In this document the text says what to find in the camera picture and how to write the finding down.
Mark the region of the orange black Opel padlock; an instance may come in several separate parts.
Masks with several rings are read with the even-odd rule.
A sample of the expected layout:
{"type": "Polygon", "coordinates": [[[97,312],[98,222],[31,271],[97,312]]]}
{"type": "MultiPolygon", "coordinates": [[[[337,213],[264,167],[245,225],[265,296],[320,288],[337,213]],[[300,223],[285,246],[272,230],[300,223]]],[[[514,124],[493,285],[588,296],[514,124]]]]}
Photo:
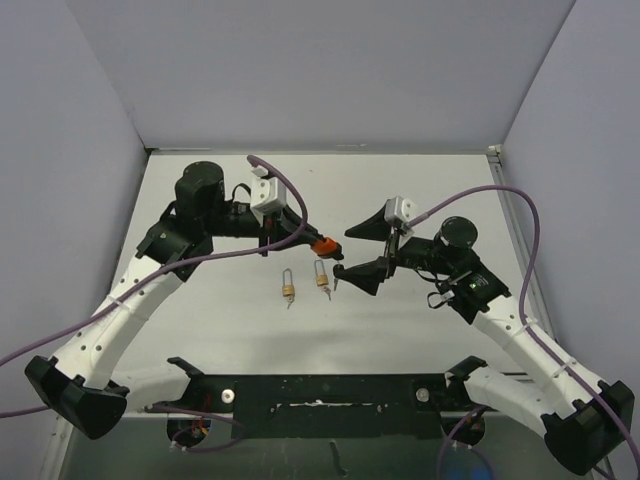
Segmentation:
{"type": "Polygon", "coordinates": [[[342,261],[344,259],[341,244],[330,237],[323,237],[317,240],[311,246],[311,250],[321,259],[332,259],[336,261],[342,261]]]}

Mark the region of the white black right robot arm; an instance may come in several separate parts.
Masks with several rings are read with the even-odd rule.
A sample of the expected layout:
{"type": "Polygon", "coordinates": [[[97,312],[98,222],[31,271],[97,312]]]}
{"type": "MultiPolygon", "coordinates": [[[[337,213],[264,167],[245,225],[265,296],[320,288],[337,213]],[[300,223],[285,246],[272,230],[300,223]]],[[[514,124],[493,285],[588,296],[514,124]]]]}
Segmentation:
{"type": "Polygon", "coordinates": [[[376,260],[334,275],[376,295],[396,269],[428,272],[433,296],[469,325],[492,339],[529,377],[522,385],[470,356],[445,373],[445,395],[459,409],[486,406],[538,434],[568,471],[585,475],[624,440],[635,396],[621,381],[608,383],[572,358],[538,324],[521,313],[518,300],[474,252],[478,230],[470,220],[445,219],[432,239],[414,235],[407,225],[412,205],[401,197],[346,230],[349,238],[384,243],[376,260]]]}

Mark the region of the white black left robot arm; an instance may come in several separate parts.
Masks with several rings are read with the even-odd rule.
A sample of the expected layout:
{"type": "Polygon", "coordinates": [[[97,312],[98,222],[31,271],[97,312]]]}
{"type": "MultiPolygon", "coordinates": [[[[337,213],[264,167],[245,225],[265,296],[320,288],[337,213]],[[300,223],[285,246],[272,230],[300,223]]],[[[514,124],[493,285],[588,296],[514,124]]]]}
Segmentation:
{"type": "Polygon", "coordinates": [[[124,414],[172,402],[183,411],[200,405],[200,371],[180,358],[140,373],[116,374],[132,341],[160,305],[208,259],[216,237],[255,238],[254,253],[308,245],[318,256],[340,256],[340,247],[295,213],[294,190],[275,167],[249,156],[250,200],[225,196],[224,171],[209,161],[188,165],[175,198],[138,245],[125,273],[99,310],[50,357],[36,356],[25,375],[43,403],[86,437],[110,432],[124,414]]]}

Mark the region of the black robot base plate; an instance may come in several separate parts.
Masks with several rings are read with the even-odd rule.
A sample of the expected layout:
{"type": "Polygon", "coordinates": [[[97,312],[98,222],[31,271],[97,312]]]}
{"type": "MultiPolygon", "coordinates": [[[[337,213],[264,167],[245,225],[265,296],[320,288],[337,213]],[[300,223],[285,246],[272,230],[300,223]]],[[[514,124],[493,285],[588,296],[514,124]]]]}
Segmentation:
{"type": "Polygon", "coordinates": [[[186,374],[186,390],[147,410],[196,416],[168,427],[189,446],[215,416],[230,421],[232,439],[440,439],[474,407],[441,373],[205,374],[180,357],[169,362],[186,374]]]}

